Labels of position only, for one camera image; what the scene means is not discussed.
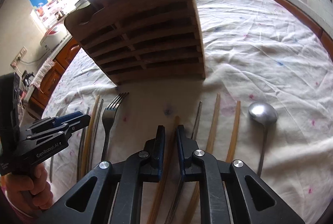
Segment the person's left hand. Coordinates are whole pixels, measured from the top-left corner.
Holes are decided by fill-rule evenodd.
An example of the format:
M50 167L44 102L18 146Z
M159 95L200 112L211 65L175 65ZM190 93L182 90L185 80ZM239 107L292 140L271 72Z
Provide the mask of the person's left hand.
M33 209L22 195L28 192L32 197L32 204L38 210L47 210L53 205L53 193L50 184L47 182L47 171L44 163L35 166L33 178L27 175L15 175L9 173L4 176L6 194L9 202L24 214L35 216Z

